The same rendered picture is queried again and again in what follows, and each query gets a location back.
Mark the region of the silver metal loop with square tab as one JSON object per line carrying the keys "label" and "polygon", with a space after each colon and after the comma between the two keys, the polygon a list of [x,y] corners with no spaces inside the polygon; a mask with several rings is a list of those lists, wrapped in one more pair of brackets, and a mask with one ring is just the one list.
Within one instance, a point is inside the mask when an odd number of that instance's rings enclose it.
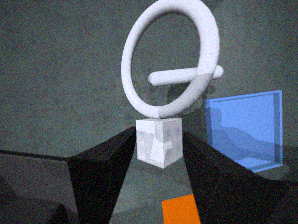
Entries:
{"label": "silver metal loop with square tab", "polygon": [[[138,96],[132,80],[132,61],[136,46],[155,21],[170,14],[186,16],[200,38],[200,58],[187,89],[175,101],[152,106]],[[131,105],[150,119],[136,120],[137,159],[165,168],[183,157],[182,119],[172,118],[191,108],[208,88],[219,59],[219,34],[209,8],[200,0],[158,0],[139,17],[126,40],[121,63],[125,94]]]}

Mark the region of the blue tray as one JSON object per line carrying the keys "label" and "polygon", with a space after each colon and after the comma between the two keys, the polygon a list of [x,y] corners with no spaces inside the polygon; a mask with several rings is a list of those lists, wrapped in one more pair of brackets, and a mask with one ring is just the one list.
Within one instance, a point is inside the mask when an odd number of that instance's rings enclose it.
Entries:
{"label": "blue tray", "polygon": [[205,100],[208,144],[253,172],[283,166],[282,90]]}

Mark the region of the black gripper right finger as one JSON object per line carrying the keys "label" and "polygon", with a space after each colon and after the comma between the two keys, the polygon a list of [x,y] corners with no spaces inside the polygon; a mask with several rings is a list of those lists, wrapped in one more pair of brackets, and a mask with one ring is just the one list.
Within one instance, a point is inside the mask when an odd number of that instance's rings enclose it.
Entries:
{"label": "black gripper right finger", "polygon": [[261,177],[190,132],[182,148],[200,224],[280,224],[298,214],[298,182]]}

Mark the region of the grey cylindrical bar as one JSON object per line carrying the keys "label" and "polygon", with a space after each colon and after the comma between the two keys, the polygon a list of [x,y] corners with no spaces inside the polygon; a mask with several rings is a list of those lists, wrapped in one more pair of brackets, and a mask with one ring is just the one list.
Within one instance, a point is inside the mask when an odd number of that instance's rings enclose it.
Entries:
{"label": "grey cylindrical bar", "polygon": [[[167,71],[152,72],[148,77],[148,82],[153,87],[168,86],[170,88],[177,88],[191,83],[196,68],[176,69]],[[223,76],[223,67],[217,65],[216,71],[212,80],[219,79]]]}

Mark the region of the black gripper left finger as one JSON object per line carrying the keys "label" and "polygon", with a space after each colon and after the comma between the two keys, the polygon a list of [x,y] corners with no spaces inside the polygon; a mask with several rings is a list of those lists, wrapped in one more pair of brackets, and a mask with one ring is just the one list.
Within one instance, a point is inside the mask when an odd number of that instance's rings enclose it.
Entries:
{"label": "black gripper left finger", "polygon": [[59,202],[69,224],[109,224],[136,138],[132,126],[70,158],[0,150],[0,194]]}

